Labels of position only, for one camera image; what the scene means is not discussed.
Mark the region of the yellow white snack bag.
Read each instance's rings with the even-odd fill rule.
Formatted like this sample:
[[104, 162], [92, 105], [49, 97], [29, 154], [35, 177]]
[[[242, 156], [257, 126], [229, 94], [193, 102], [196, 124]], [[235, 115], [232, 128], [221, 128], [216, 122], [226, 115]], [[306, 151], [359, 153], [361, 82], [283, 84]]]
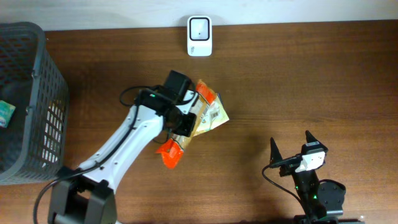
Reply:
[[227, 121], [229, 121], [229, 117], [224, 110], [221, 95], [217, 93], [216, 99], [212, 102], [207, 111], [204, 112], [201, 123], [195, 131], [194, 136], [211, 131]]

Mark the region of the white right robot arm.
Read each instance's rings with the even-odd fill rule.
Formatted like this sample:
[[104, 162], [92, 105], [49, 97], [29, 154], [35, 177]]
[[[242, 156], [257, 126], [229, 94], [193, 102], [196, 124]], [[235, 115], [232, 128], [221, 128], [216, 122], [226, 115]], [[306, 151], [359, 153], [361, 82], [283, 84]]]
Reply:
[[[305, 137], [306, 143], [302, 145], [300, 153], [285, 159], [274, 138], [270, 138], [270, 162], [261, 171], [263, 178], [298, 201], [304, 214], [294, 216], [294, 223], [361, 223], [358, 219], [340, 219], [346, 187], [335, 180], [318, 178], [316, 170], [325, 164], [328, 148], [308, 130]], [[279, 169], [281, 177], [291, 176], [296, 193], [270, 180], [265, 174], [267, 169]]]

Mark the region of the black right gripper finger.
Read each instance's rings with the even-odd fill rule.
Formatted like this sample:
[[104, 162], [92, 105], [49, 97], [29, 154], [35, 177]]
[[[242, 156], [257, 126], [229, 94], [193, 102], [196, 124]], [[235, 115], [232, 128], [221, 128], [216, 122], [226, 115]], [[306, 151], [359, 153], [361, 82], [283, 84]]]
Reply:
[[307, 141], [307, 143], [305, 144], [306, 146], [321, 146], [322, 145], [322, 143], [320, 141], [318, 141], [309, 130], [305, 131], [305, 137], [306, 137], [306, 141]]
[[277, 162], [282, 161], [282, 156], [280, 154], [279, 148], [274, 140], [274, 138], [270, 138], [271, 145], [271, 154], [270, 154], [270, 164], [275, 164]]

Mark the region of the orange red noodle packet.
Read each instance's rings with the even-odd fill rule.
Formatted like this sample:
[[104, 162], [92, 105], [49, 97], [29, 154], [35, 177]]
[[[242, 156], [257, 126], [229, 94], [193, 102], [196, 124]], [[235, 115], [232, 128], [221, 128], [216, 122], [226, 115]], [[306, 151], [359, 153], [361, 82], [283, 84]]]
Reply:
[[156, 150], [156, 153], [162, 156], [163, 163], [168, 169], [174, 169], [178, 164], [184, 154], [184, 150], [198, 132], [203, 118], [216, 100], [216, 93], [203, 80], [197, 82], [196, 91], [198, 92], [198, 100], [190, 108], [190, 112], [195, 114], [197, 118], [189, 137], [173, 134], [166, 143]]

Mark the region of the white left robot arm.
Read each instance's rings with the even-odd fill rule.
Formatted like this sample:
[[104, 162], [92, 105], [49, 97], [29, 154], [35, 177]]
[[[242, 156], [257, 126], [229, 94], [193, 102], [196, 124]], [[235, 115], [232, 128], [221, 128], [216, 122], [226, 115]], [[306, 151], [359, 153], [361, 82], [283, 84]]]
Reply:
[[162, 85], [139, 86], [119, 129], [76, 170], [53, 181], [48, 223], [117, 223], [115, 195], [141, 151], [162, 131], [191, 135], [198, 93], [190, 78], [170, 71]]

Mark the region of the green tissue pack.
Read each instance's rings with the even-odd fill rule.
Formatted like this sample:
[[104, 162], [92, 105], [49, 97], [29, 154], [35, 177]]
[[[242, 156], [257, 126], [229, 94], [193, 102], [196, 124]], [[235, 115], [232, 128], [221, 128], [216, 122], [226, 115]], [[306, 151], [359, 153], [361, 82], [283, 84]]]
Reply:
[[7, 128], [16, 107], [3, 100], [0, 101], [0, 122], [2, 128]]

